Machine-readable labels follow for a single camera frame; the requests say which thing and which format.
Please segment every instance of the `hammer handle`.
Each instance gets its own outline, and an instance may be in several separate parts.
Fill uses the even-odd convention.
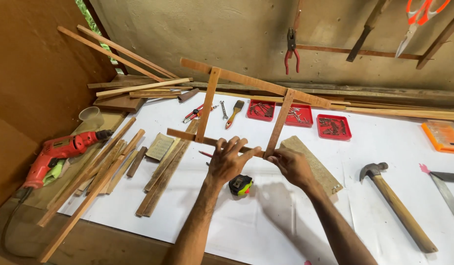
[[[400,199],[395,195],[394,191],[389,187],[387,182],[382,178],[381,175],[376,175],[371,178],[376,184],[379,191],[382,193],[386,201],[389,203],[390,207],[394,210],[395,214],[399,217],[402,224],[407,229],[408,233],[411,235],[415,243],[421,251],[425,253],[432,253],[438,251],[436,246],[431,242],[430,238],[425,234],[423,229],[413,218],[404,204]]]

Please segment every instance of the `wrench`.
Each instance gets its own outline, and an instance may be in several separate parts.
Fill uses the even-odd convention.
[[[224,107],[224,100],[220,101],[220,105],[222,106],[222,112],[224,113],[224,117],[222,117],[222,119],[223,120],[227,120],[228,116],[227,116],[227,113],[226,113],[226,108]]]

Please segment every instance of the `hand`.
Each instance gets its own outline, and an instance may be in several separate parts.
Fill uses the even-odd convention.
[[[279,167],[281,174],[291,184],[301,189],[309,189],[318,184],[303,153],[282,147],[276,149],[267,160]]]
[[[240,140],[238,136],[230,139],[229,142],[220,138],[217,141],[216,150],[212,155],[209,171],[204,182],[220,189],[226,182],[240,174],[245,163],[261,151],[261,147],[258,146],[238,156],[240,148],[247,143],[247,139]]]

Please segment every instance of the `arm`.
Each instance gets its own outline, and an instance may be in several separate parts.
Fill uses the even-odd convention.
[[[260,147],[256,147],[238,156],[238,151],[247,142],[247,139],[240,140],[237,136],[228,143],[219,139],[198,198],[164,264],[201,264],[212,213],[222,186],[240,174],[245,163],[261,151]]]
[[[376,260],[328,198],[314,178],[304,154],[288,148],[276,149],[268,161],[279,167],[293,185],[310,198],[339,264],[377,265]]]

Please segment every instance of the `hammer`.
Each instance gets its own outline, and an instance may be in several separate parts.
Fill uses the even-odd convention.
[[[421,251],[425,253],[432,253],[438,251],[436,246],[431,242],[430,238],[425,234],[423,229],[418,225],[417,221],[413,218],[404,204],[395,195],[394,191],[390,189],[389,185],[380,175],[381,170],[388,169],[387,163],[369,164],[365,166],[359,173],[359,181],[363,183],[365,176],[369,176],[374,184],[376,184],[379,191],[382,193],[390,207],[394,210],[397,217],[399,217],[402,224],[407,229],[410,236],[415,240]]]

